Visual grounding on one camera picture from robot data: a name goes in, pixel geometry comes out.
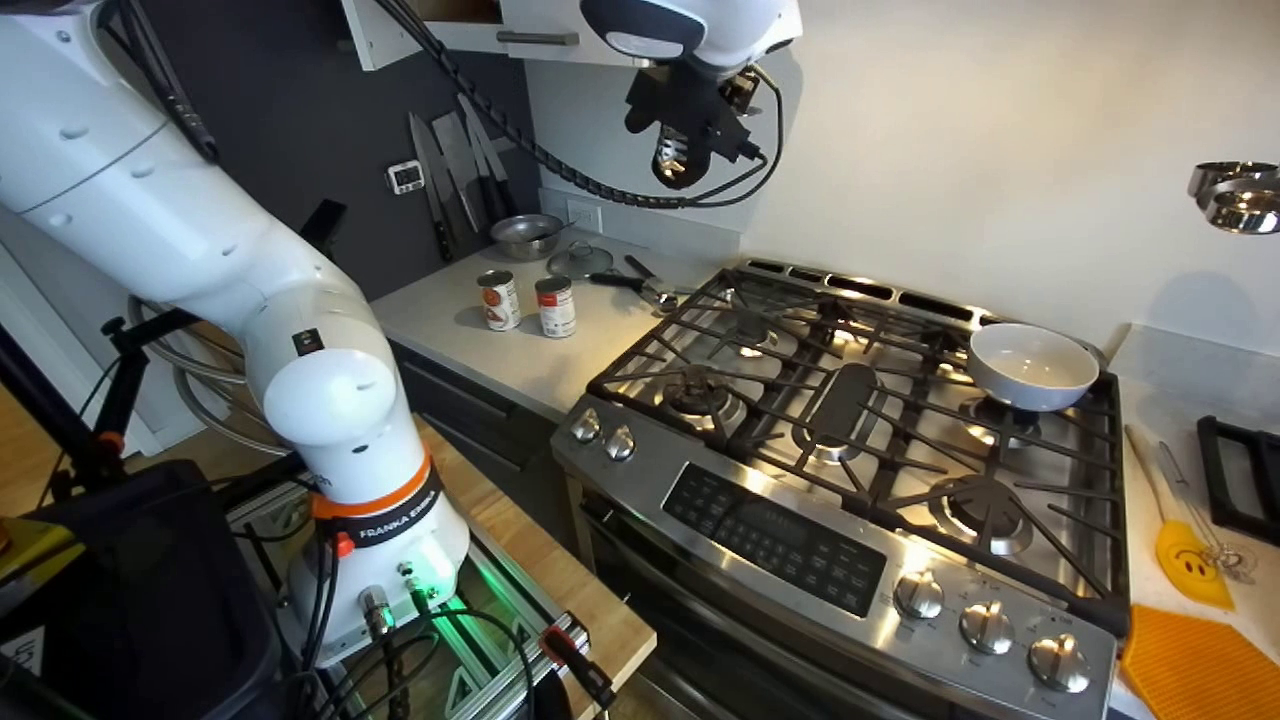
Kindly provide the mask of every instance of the pot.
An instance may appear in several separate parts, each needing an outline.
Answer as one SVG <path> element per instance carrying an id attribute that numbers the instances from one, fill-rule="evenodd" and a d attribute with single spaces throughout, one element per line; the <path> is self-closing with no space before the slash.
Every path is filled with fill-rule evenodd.
<path id="1" fill-rule="evenodd" d="M 554 231 L 560 231 L 560 220 L 543 213 L 505 216 L 489 226 L 490 248 L 514 262 L 552 257 Z"/>

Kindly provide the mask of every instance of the cabinet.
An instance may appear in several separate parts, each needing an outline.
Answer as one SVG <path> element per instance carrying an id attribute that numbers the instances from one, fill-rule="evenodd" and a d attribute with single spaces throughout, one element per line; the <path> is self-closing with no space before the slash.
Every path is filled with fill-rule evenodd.
<path id="1" fill-rule="evenodd" d="M 499 11 L 510 61 L 630 63 L 587 29 L 576 0 L 499 0 Z"/>
<path id="2" fill-rule="evenodd" d="M 630 63 L 579 16 L 576 0 L 409 0 L 453 53 L 510 61 Z M 362 70 L 414 55 L 414 41 L 374 0 L 343 0 Z"/>
<path id="3" fill-rule="evenodd" d="M 560 545 L 573 540 L 554 422 L 395 342 L 412 412 L 459 447 Z"/>

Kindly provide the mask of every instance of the small container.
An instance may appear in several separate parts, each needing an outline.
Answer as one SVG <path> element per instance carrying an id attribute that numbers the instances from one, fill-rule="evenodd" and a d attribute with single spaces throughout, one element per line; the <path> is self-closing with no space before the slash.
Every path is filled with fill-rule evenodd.
<path id="1" fill-rule="evenodd" d="M 535 322 L 543 329 L 543 334 L 573 334 L 576 332 L 576 305 L 573 305 L 568 277 L 535 281 Z"/>
<path id="2" fill-rule="evenodd" d="M 518 322 L 518 294 L 514 294 L 510 272 L 489 267 L 478 277 L 478 312 L 485 312 L 485 322 L 497 332 L 507 332 Z"/>

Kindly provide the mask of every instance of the gas stove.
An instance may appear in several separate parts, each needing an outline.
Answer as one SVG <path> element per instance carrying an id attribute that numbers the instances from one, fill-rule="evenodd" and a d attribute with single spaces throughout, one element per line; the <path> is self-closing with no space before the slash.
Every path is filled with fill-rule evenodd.
<path id="1" fill-rule="evenodd" d="M 552 447 L 717 584 L 965 708 L 1100 714 L 1128 630 L 1121 388 L 1015 412 L 1001 315 L 793 262 L 717 272 Z"/>

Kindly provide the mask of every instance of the robotic arm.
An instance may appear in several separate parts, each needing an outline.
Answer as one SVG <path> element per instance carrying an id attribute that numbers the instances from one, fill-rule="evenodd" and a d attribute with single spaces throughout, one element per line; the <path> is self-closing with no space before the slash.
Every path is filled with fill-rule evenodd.
<path id="1" fill-rule="evenodd" d="M 794 0 L 579 0 L 604 45 L 648 61 L 626 90 L 626 130 L 659 123 L 651 175 L 669 188 L 696 183 L 711 157 L 761 157 L 738 115 L 761 77 L 761 55 L 801 34 Z"/>
<path id="2" fill-rule="evenodd" d="M 358 289 L 192 152 L 105 55 L 94 19 L 94 0 L 0 11 L 0 68 L 19 68 L 0 104 L 0 204 L 127 291 L 241 341 L 257 403 L 320 487 L 310 516 L 337 559 L 286 575 L 301 626 L 325 605 L 314 662 L 332 662 L 368 638 L 373 599 L 414 614 L 409 579 L 448 599 L 466 526 Z"/>

